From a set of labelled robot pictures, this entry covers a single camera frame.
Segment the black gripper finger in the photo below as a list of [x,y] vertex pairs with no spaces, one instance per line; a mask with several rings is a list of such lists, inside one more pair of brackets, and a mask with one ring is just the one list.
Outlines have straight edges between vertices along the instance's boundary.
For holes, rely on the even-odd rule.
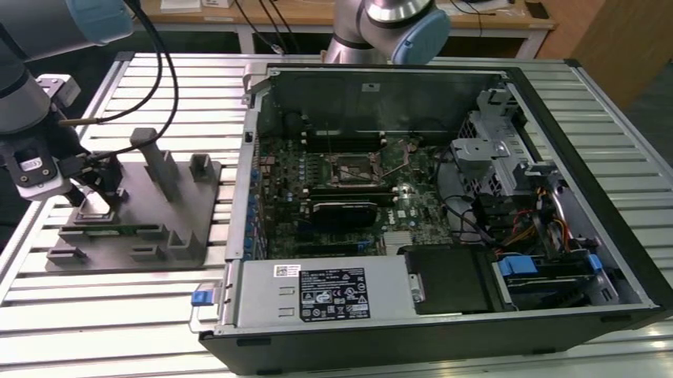
[[121,195],[117,193],[117,189],[123,179],[121,163],[117,157],[108,157],[104,159],[99,168],[104,199],[111,206],[116,206],[121,201]]
[[73,184],[65,193],[65,199],[73,208],[79,208],[87,199],[87,188]]

